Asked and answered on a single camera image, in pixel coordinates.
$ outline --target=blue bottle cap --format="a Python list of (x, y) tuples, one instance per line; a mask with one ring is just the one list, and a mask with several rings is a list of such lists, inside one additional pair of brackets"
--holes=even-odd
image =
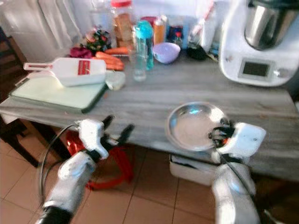
[(139, 39), (148, 39), (153, 36), (153, 28), (150, 23), (145, 20), (140, 20), (135, 26), (136, 37)]

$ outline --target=red label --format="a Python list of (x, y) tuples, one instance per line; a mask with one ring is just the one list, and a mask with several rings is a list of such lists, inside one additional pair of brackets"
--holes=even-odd
[(80, 60), (78, 68), (78, 76), (90, 74), (90, 61)]

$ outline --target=stainless steel bowl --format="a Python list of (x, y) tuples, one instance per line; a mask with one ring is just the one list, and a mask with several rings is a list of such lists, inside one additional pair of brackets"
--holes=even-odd
[(182, 149), (200, 152), (211, 149), (208, 133), (220, 125), (224, 113), (214, 105), (192, 102), (176, 108), (166, 123), (166, 135), (172, 144)]

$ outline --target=spice jar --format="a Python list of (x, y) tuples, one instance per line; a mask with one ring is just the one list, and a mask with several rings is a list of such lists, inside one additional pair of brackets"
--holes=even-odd
[(118, 47), (132, 45), (133, 10), (131, 0), (111, 0), (114, 32)]

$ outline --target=water bottle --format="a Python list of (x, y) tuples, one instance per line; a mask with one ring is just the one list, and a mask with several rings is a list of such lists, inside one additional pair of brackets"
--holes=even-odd
[(136, 56), (142, 56), (146, 58), (146, 70), (151, 70), (154, 67), (154, 57), (152, 51), (153, 28), (147, 21), (138, 21), (135, 26), (135, 35)]

